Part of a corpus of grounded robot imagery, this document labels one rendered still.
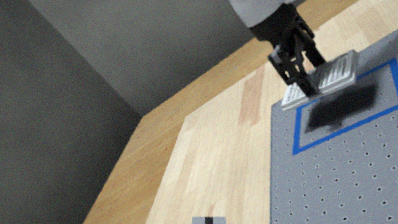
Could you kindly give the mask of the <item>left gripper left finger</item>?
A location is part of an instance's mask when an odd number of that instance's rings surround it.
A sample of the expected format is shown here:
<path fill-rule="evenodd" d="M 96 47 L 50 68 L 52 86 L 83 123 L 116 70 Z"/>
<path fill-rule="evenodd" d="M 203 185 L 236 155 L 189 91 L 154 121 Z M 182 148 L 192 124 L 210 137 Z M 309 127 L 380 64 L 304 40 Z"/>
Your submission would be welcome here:
<path fill-rule="evenodd" d="M 191 224 L 209 224 L 209 217 L 192 216 Z"/>

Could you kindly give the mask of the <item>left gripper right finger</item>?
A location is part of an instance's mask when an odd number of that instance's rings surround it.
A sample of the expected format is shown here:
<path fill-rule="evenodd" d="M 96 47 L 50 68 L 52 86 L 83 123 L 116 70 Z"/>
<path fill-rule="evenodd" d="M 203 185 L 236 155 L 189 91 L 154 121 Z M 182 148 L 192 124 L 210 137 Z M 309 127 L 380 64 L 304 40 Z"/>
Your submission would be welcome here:
<path fill-rule="evenodd" d="M 226 217 L 209 217 L 209 224 L 227 224 Z"/>

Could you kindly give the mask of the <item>blue tape rectangle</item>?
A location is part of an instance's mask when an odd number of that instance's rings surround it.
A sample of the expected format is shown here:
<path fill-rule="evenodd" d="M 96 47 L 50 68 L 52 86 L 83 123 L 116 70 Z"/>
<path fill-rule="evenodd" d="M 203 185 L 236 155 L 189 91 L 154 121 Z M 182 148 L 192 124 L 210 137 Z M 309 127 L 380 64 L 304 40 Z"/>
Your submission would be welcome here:
<path fill-rule="evenodd" d="M 379 66 L 377 66 L 377 67 L 375 67 L 375 68 L 373 68 L 373 69 L 371 69 L 371 70 L 369 70 L 369 71 L 367 71 L 367 72 L 365 72 L 365 73 L 363 73 L 363 74 L 361 74 L 359 76 L 357 76 L 355 81 L 357 81 L 357 80 L 359 80 L 359 79 L 361 79 L 361 78 L 373 73 L 374 71 L 376 71 L 376 70 L 378 70 L 378 69 L 380 69 L 380 68 L 382 68 L 382 67 L 384 67 L 384 66 L 386 66 L 388 64 L 390 66 L 390 70 L 391 70 L 391 73 L 392 73 L 392 77 L 393 77 L 393 81 L 394 81 L 394 84 L 395 84 L 396 92 L 397 92 L 397 95 L 398 95 L 398 63 L 397 63 L 396 57 L 394 57 L 393 59 L 391 59 L 391 60 L 389 60 L 389 61 L 387 61 L 387 62 L 385 62 L 385 63 L 383 63 L 383 64 L 381 64 L 381 65 L 379 65 Z M 331 93 L 329 93 L 329 94 L 331 94 Z M 329 94 L 327 94 L 327 95 L 329 95 Z M 327 96 L 327 95 L 325 95 L 325 96 Z M 361 120 L 361 121 L 359 121 L 357 123 L 354 123 L 354 124 L 352 124 L 352 125 L 350 125 L 348 127 L 345 127 L 345 128 L 343 128 L 343 129 L 341 129 L 341 130 L 339 130 L 337 132 L 334 132 L 334 133 L 332 133 L 332 134 L 330 134 L 328 136 L 325 136 L 325 137 L 323 137 L 323 138 L 321 138 L 321 139 L 319 139 L 317 141 L 314 141 L 314 142 L 312 142 L 312 143 L 310 143 L 310 144 L 308 144 L 306 146 L 303 146 L 303 147 L 299 148 L 302 108 L 304 108 L 304 107 L 316 102 L 317 100 L 319 100 L 319 99 L 321 99 L 321 98 L 323 98 L 325 96 L 322 96 L 322 97 L 320 97 L 320 98 L 318 98 L 316 100 L 313 100 L 313 101 L 311 101 L 309 103 L 306 103 L 306 104 L 304 104 L 304 105 L 302 105 L 300 107 L 297 107 L 292 156 L 294 156 L 294 155 L 296 155 L 296 154 L 298 154 L 298 153 L 300 153 L 302 151 L 305 151 L 305 150 L 307 150 L 307 149 L 309 149 L 311 147 L 314 147 L 314 146 L 316 146 L 316 145 L 318 145 L 320 143 L 323 143 L 323 142 L 325 142 L 325 141 L 327 141 L 329 139 L 332 139 L 332 138 L 334 138 L 336 136 L 339 136 L 339 135 L 341 135 L 341 134 L 343 134 L 345 132 L 348 132 L 348 131 L 350 131 L 350 130 L 352 130 L 354 128 L 357 128 L 357 127 L 359 127 L 361 125 L 364 125 L 364 124 L 366 124 L 366 123 L 368 123 L 370 121 L 373 121 L 373 120 L 375 120 L 377 118 L 380 118 L 380 117 L 382 117 L 382 116 L 384 116 L 386 114 L 389 114 L 389 113 L 391 113 L 393 111 L 398 110 L 398 104 L 397 104 L 397 105 L 395 105 L 393 107 L 390 107 L 390 108 L 388 108 L 388 109 L 386 109 L 384 111 L 381 111 L 381 112 L 379 112 L 379 113 L 377 113 L 375 115 L 372 115 L 372 116 L 370 116 L 370 117 L 368 117 L 366 119 L 363 119 L 363 120 Z"/>

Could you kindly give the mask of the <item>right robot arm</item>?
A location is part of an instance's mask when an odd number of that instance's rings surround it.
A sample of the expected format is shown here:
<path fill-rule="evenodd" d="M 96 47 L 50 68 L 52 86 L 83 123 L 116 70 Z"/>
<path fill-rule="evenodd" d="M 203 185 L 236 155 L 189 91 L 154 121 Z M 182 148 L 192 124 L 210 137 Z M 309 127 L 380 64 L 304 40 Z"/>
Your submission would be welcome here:
<path fill-rule="evenodd" d="M 290 3 L 293 0 L 229 0 L 238 16 L 247 27 L 253 26 L 273 11 L 275 11 L 282 2 Z"/>

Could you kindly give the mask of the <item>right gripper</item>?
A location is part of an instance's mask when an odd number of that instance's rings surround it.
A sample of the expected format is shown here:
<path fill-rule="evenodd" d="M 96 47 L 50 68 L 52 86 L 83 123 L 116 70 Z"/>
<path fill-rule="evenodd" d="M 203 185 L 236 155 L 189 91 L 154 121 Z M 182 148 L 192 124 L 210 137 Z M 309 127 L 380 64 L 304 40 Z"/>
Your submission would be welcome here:
<path fill-rule="evenodd" d="M 297 12 L 292 2 L 288 4 L 282 2 L 269 16 L 248 29 L 258 41 L 270 42 L 273 52 L 267 55 L 267 59 L 287 86 L 297 82 L 296 84 L 307 98 L 319 94 L 319 88 L 305 71 L 302 52 L 305 51 L 304 55 L 313 67 L 326 62 L 326 59 L 315 46 L 314 32 Z"/>

